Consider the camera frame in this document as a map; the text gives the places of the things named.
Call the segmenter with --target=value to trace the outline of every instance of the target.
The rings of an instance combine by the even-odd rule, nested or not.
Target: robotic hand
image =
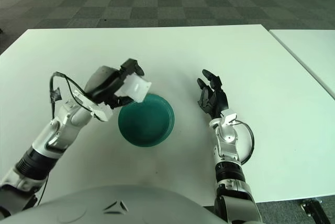
[[[203,75],[209,80],[210,87],[203,80],[197,80],[202,89],[198,104],[204,112],[210,114],[212,121],[209,126],[215,130],[217,140],[214,147],[217,181],[215,214],[227,223],[262,221],[250,188],[245,182],[236,149],[238,135],[234,125],[237,114],[228,108],[227,96],[221,89],[220,77],[207,70],[203,70]],[[252,134],[249,126],[243,122],[242,124]]]
[[[143,101],[151,85],[141,78],[143,75],[143,70],[133,59],[123,63],[120,70],[100,67],[87,82],[85,90],[65,74],[55,72],[52,75],[52,120],[1,181],[0,220],[34,206],[37,202],[35,193],[41,189],[57,161],[92,117],[108,121],[113,115],[113,108],[129,104],[133,100]],[[61,95],[59,88],[53,89],[54,77],[66,80],[72,96],[56,116],[55,102],[61,100]],[[70,82],[76,86],[74,92]]]

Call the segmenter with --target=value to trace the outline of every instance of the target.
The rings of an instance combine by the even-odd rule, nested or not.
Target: teal plastic bowl
[[[142,103],[133,102],[123,107],[119,114],[122,136],[138,147],[152,147],[161,143],[171,133],[174,113],[164,98],[148,94]]]

